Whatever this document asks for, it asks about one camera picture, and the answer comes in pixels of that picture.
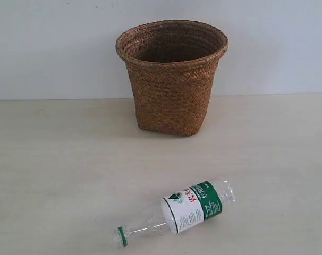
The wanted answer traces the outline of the clear plastic water bottle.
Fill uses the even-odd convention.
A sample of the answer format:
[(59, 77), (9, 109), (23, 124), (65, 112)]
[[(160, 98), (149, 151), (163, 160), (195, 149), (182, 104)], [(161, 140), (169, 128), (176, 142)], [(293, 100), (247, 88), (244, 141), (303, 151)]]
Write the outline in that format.
[(137, 217), (114, 230), (114, 242), (125, 248), (152, 236), (177, 235), (223, 212), (235, 203), (227, 180), (214, 178), (158, 199), (140, 210)]

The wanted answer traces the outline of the woven brown straw basket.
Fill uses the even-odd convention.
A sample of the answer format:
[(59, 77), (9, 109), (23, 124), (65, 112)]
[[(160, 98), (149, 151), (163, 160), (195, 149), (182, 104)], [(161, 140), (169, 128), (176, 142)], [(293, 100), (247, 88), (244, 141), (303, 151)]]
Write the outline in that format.
[(116, 52), (125, 63), (138, 127), (190, 137), (207, 114), (219, 60), (228, 38), (192, 20), (163, 20), (123, 32)]

